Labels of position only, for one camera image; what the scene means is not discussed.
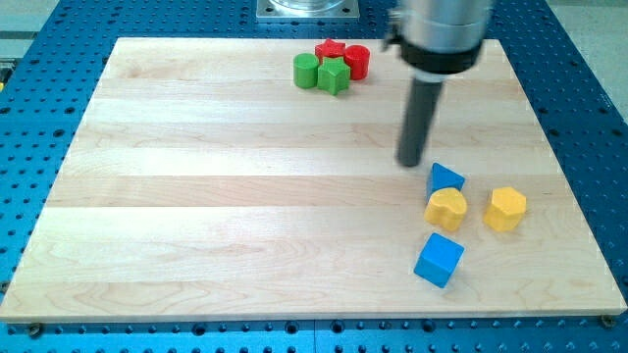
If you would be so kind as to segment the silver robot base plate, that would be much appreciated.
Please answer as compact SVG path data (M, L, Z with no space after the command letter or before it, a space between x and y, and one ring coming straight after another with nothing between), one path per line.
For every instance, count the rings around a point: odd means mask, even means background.
M358 19L358 0L257 0L258 20Z

